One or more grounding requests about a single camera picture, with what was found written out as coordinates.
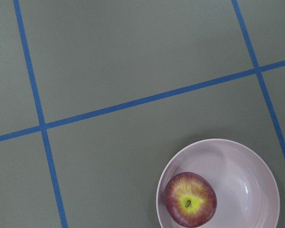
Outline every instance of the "green floor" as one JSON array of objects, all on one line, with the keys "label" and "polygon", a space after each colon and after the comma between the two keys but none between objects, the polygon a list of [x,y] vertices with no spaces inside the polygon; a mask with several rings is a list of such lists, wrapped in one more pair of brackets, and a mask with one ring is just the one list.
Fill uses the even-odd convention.
[{"label": "green floor", "polygon": [[0,0],[0,228],[160,228],[209,138],[267,163],[285,228],[285,0]]}]

